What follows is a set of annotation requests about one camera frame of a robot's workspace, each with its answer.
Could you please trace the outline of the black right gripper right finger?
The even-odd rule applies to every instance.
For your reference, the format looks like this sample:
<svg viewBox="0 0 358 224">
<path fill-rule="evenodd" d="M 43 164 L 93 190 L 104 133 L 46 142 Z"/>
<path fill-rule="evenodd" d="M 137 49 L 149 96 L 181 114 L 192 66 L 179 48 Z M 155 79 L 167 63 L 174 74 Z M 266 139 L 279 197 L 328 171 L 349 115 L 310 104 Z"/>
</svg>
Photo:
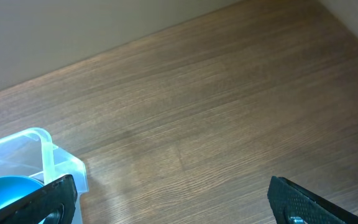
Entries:
<svg viewBox="0 0 358 224">
<path fill-rule="evenodd" d="M 358 224 L 358 216 L 284 178 L 273 176 L 267 192 L 278 224 Z"/>
</svg>

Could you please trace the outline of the blue bowl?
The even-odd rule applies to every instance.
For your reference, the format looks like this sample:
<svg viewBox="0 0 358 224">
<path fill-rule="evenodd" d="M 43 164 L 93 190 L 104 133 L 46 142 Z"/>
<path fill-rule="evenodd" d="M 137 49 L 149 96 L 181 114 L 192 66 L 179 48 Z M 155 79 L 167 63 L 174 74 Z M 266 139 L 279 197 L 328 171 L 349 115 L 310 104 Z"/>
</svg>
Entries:
<svg viewBox="0 0 358 224">
<path fill-rule="evenodd" d="M 44 186 L 38 180 L 26 176 L 0 177 L 0 209 L 31 194 Z"/>
</svg>

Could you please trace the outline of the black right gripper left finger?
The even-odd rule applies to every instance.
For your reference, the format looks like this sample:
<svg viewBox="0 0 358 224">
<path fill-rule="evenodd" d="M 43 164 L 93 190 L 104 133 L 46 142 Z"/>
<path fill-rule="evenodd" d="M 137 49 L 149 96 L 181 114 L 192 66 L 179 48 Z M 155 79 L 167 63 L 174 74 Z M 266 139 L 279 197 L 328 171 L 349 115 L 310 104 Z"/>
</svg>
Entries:
<svg viewBox="0 0 358 224">
<path fill-rule="evenodd" d="M 60 178 L 0 209 L 2 223 L 71 223 L 78 193 L 72 175 Z"/>
</svg>

